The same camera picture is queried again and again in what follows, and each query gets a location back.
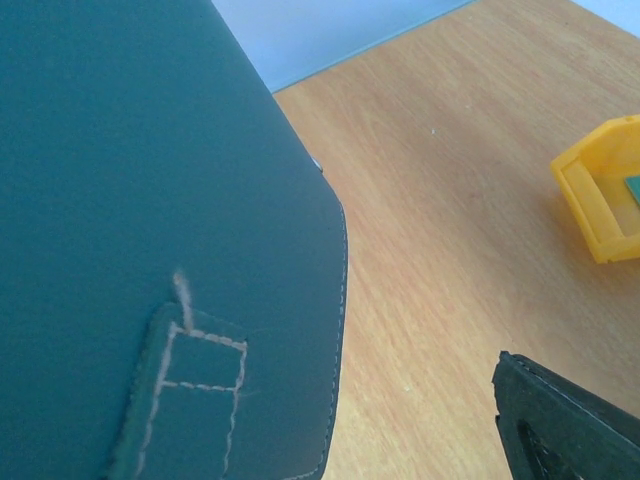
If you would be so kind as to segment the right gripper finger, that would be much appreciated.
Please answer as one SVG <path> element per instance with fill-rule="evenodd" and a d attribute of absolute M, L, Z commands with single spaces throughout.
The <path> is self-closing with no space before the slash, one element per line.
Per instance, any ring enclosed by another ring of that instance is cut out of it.
<path fill-rule="evenodd" d="M 637 479 L 639 419 L 520 355 L 502 351 L 496 426 L 514 479 Z"/>

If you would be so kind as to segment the blue card holder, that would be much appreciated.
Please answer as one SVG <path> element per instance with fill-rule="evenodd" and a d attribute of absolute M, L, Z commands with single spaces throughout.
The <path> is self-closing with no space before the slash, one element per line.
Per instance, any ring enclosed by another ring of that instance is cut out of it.
<path fill-rule="evenodd" d="M 347 271 L 211 2 L 2 3 L 3 478 L 321 478 Z"/>

